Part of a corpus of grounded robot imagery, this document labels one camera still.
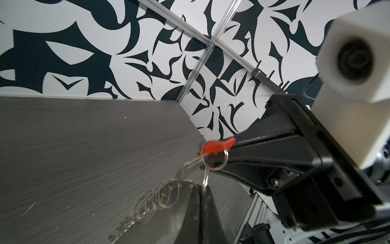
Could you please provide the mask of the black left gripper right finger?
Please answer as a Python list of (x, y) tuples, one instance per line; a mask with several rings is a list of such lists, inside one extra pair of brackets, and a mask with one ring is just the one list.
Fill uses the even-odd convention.
[(201, 244), (228, 244), (210, 187), (201, 193)]

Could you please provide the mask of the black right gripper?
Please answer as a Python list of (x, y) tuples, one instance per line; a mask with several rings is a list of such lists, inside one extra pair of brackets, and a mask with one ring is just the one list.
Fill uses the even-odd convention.
[(272, 195), (286, 228), (305, 231), (390, 218), (390, 201), (298, 98), (272, 95), (265, 118), (207, 155), (216, 174)]

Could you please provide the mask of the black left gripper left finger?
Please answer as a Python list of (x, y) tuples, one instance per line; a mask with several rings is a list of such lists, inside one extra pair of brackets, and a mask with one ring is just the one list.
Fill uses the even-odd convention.
[(184, 221), (174, 244), (201, 243), (201, 187), (192, 188)]

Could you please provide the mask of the red key tag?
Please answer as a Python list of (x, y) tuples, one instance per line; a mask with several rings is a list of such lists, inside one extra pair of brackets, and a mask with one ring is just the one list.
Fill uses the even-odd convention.
[(222, 141), (218, 141), (218, 140), (206, 141), (204, 145), (201, 147), (200, 154), (210, 155), (213, 153), (222, 152), (224, 150), (229, 151), (233, 147), (235, 142), (236, 142), (235, 137), (230, 137)]

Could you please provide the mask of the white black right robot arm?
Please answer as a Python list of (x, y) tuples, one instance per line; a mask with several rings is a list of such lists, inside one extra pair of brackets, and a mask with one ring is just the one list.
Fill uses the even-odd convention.
[(296, 97), (272, 95), (262, 118), (235, 135), (217, 174), (271, 196), (282, 225), (330, 230), (325, 243), (370, 242), (390, 232), (390, 199)]

